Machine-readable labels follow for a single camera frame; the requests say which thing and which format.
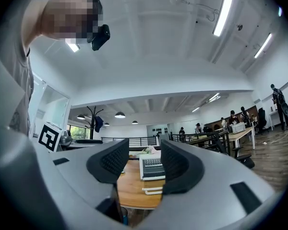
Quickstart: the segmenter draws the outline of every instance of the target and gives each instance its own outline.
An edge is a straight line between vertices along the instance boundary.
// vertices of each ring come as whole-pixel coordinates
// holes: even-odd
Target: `wooden table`
[[[239,132],[237,134],[229,134],[228,135],[229,141],[234,141],[235,146],[237,148],[237,147],[239,147],[239,139],[241,139],[243,136],[245,136],[246,134],[248,134],[250,132],[252,133],[253,149],[255,149],[255,137],[254,137],[254,128],[253,127],[245,128],[244,131]]]
[[[125,173],[118,179],[120,205],[136,209],[154,209],[161,200],[161,194],[146,195],[142,188],[162,187],[165,180],[142,181],[140,179],[140,162],[128,160]]]

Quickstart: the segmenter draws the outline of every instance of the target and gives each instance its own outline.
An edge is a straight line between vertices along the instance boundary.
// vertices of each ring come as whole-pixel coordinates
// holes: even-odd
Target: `person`
[[[15,0],[13,5],[0,26],[0,69],[3,65],[22,93],[9,127],[28,135],[28,107],[34,90],[31,43],[41,35],[87,43],[98,31],[102,5],[99,0]]]
[[[282,130],[284,131],[284,128],[285,128],[283,116],[285,116],[286,128],[288,130],[288,116],[285,115],[282,109],[282,103],[285,102],[285,97],[282,91],[280,89],[277,89],[274,84],[271,84],[271,89],[273,90],[273,101],[274,101],[274,104],[276,104],[277,106],[277,112],[279,115],[280,123],[282,125]]]
[[[185,132],[183,130],[183,127],[180,128],[180,131],[179,131],[179,135],[180,135],[180,141],[181,142],[184,142],[185,141]]]
[[[240,114],[240,118],[243,120],[244,123],[247,124],[248,127],[251,126],[251,119],[250,119],[250,114],[245,111],[244,107],[241,107],[242,113]]]
[[[240,123],[240,121],[237,118],[237,116],[235,115],[235,111],[231,110],[230,111],[230,118],[229,118],[229,125],[232,126],[232,125],[236,125],[238,123]]]
[[[195,133],[196,134],[200,134],[202,132],[203,132],[203,130],[202,130],[202,127],[201,127],[200,123],[197,123],[196,124],[196,128],[195,128]]]

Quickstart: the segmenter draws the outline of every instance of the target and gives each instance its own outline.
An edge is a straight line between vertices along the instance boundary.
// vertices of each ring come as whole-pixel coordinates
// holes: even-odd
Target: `vr headset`
[[[83,28],[85,34],[79,34],[75,40],[76,44],[90,43],[92,50],[96,51],[110,39],[109,26],[104,24],[98,25],[98,22],[102,21],[103,8],[100,0],[91,0],[93,3],[93,14],[88,15],[87,23]]]
[[[110,29],[108,25],[102,25],[98,27],[98,32],[95,37],[88,38],[87,42],[91,43],[92,50],[99,50],[106,41],[110,39]]]

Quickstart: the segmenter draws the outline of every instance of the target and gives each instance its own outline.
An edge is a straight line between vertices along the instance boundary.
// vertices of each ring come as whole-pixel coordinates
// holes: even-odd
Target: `wooden floor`
[[[274,131],[264,132],[255,136],[255,150],[247,137],[240,141],[239,155],[251,153],[256,174],[265,179],[277,192],[282,191],[288,184],[288,131],[283,132],[281,127]],[[129,209],[129,226],[139,224],[152,210]]]

